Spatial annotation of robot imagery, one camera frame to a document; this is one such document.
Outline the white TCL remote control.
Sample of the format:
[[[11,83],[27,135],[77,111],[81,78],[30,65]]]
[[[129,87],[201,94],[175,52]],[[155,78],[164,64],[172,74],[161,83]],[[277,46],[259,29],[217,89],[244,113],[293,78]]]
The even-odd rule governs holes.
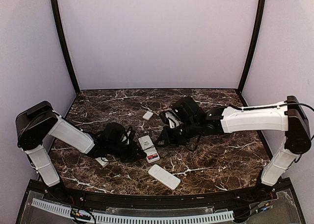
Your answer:
[[[157,152],[157,150],[156,150],[156,148],[155,148],[155,145],[154,145],[154,143],[153,143],[153,141],[152,141],[152,139],[150,138],[149,135],[140,137],[140,138],[138,139],[138,141],[139,141],[139,144],[140,144],[141,148],[142,148],[143,151],[146,153],[146,160],[147,160],[148,163],[153,163],[153,162],[156,162],[156,161],[160,160],[160,156],[159,156],[159,158],[156,158],[156,159],[154,159],[154,160],[152,160],[152,161],[149,161],[149,160],[147,159],[147,157],[148,157],[149,155],[151,155],[151,154],[154,154],[154,153],[157,153],[157,154],[158,154],[158,152]]]

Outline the white battery cover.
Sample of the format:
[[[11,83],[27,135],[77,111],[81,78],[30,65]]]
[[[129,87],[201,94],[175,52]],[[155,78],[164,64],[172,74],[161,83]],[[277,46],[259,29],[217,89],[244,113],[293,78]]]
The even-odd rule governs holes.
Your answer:
[[[145,120],[149,120],[153,115],[154,115],[153,112],[147,111],[147,112],[143,115],[142,118],[145,119]]]

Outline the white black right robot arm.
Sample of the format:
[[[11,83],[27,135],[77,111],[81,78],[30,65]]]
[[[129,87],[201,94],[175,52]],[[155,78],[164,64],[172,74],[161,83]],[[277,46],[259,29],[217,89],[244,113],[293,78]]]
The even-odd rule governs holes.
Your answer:
[[[250,191],[254,201],[269,194],[269,186],[312,146],[309,120],[303,110],[305,104],[295,96],[275,104],[236,107],[233,105],[204,111],[192,97],[183,97],[160,113],[165,124],[157,138],[157,147],[184,146],[193,138],[222,135],[238,131],[277,130],[285,133],[285,141],[271,161],[263,168],[260,182]]]

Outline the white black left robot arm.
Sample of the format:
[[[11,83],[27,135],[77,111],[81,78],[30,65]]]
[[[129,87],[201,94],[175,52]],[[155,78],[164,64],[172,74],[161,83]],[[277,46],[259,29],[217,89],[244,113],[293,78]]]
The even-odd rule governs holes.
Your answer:
[[[93,159],[112,155],[120,162],[135,162],[146,157],[134,140],[135,131],[131,126],[108,123],[97,133],[85,132],[56,113],[48,101],[20,113],[15,125],[17,146],[27,154],[43,182],[50,187],[50,195],[58,202],[66,202],[69,191],[60,184],[62,179],[43,146],[46,136],[61,140]]]

